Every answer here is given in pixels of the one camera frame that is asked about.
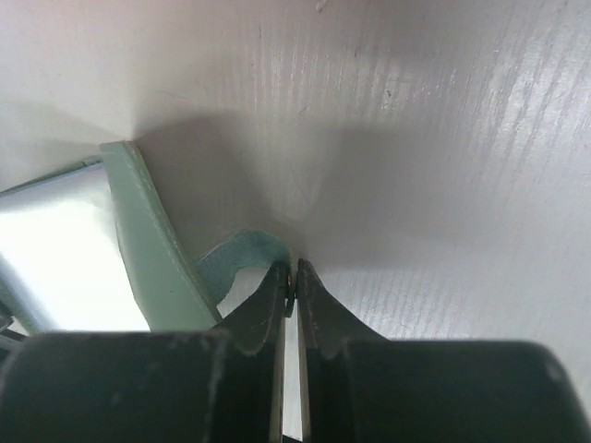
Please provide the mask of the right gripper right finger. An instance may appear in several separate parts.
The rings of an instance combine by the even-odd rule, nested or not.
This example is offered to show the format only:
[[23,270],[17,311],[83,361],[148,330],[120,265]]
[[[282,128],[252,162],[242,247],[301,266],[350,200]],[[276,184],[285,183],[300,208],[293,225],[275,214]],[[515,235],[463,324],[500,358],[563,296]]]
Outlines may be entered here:
[[586,442],[555,355],[530,341],[391,341],[300,260],[295,285],[306,442]]

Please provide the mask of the green leather card holder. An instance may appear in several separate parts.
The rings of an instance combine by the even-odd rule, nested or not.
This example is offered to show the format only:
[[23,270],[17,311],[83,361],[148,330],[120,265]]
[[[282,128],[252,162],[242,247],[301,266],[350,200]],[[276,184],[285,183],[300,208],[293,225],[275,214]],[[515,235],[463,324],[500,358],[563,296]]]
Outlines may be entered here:
[[185,254],[129,142],[1,195],[1,316],[29,333],[203,330],[242,269],[293,259],[263,231]]

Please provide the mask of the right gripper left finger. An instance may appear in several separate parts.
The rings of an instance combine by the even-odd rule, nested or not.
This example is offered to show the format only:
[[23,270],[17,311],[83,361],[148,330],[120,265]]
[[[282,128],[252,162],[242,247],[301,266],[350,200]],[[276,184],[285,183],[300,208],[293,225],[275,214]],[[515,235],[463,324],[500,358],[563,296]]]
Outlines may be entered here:
[[5,442],[278,442],[290,268],[205,331],[44,333],[1,372]]

